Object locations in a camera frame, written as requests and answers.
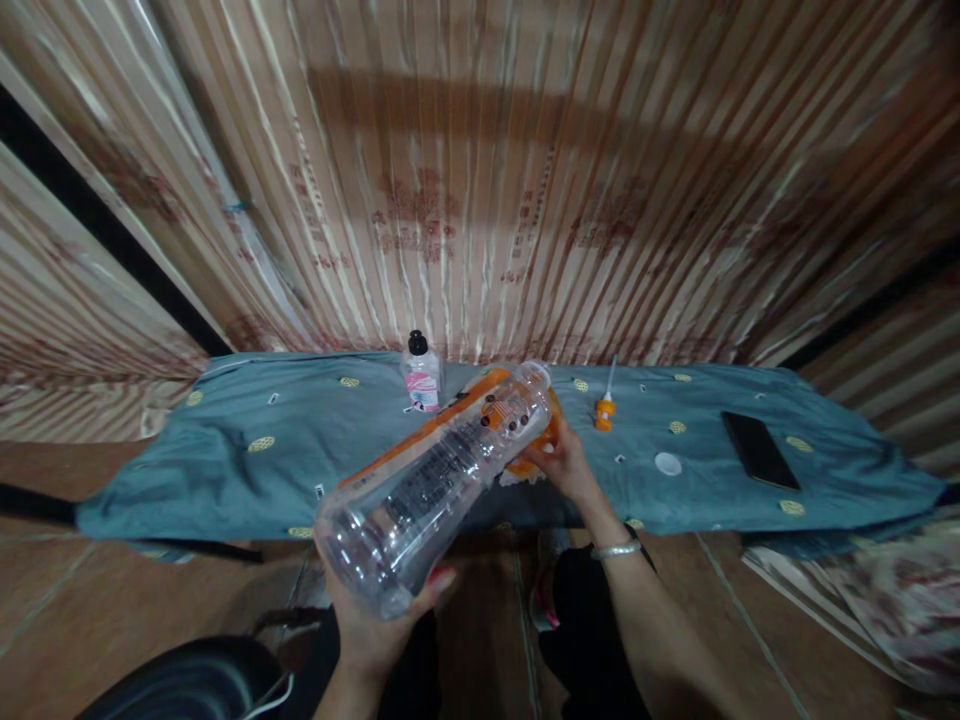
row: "beige curtain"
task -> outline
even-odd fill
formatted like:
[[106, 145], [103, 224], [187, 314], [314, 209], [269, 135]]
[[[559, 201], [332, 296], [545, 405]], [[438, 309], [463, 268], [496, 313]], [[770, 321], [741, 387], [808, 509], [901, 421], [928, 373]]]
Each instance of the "beige curtain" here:
[[[954, 202], [960, 205], [960, 193]], [[960, 480], [960, 272], [932, 282], [802, 374], [924, 470]]]
[[0, 440], [153, 435], [206, 362], [0, 145]]
[[31, 0], [0, 39], [237, 349], [772, 364], [956, 221], [939, 12]]

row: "hand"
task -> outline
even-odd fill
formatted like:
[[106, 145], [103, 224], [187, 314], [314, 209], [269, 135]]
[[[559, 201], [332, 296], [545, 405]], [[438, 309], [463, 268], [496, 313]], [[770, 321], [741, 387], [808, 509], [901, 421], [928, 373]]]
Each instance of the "hand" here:
[[[324, 565], [329, 567], [324, 558]], [[413, 626], [432, 610], [456, 579], [451, 567], [437, 567], [406, 615], [385, 622], [370, 614], [344, 587], [334, 572], [325, 572], [327, 593], [337, 611], [340, 666], [358, 682], [382, 686], [407, 646]]]
[[531, 446], [520, 454], [543, 470], [560, 492], [575, 503], [592, 499], [597, 494], [602, 495], [603, 491], [587, 462], [580, 436], [565, 417], [561, 417], [557, 425], [557, 446], [553, 452], [543, 452]]

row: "shoe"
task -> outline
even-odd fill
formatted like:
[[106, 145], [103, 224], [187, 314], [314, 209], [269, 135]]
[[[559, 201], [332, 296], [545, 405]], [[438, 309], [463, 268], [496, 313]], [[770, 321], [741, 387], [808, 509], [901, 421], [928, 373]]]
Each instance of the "shoe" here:
[[560, 627], [560, 620], [552, 612], [547, 610], [543, 602], [544, 588], [543, 581], [547, 570], [557, 564], [557, 558], [565, 550], [570, 549], [570, 533], [565, 529], [541, 530], [537, 538], [537, 555], [539, 557], [539, 567], [537, 568], [537, 579], [533, 583], [533, 590], [530, 591], [530, 622], [537, 629], [537, 632], [550, 632]]

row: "bangle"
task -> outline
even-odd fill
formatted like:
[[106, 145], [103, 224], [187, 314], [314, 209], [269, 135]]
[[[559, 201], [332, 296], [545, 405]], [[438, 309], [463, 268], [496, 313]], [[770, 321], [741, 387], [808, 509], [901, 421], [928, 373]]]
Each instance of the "bangle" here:
[[640, 544], [639, 540], [631, 540], [626, 545], [614, 545], [609, 548], [594, 548], [590, 552], [590, 557], [594, 560], [606, 560], [608, 557], [616, 557], [617, 555], [630, 555], [639, 550], [643, 549], [643, 545]]

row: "smartphone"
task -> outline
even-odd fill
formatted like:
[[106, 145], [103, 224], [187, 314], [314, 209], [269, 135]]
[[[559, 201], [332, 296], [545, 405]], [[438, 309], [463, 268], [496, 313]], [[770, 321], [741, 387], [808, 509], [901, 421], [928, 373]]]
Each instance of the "smartphone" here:
[[747, 475], [784, 490], [800, 492], [800, 483], [763, 421], [729, 412], [722, 412], [720, 416]]

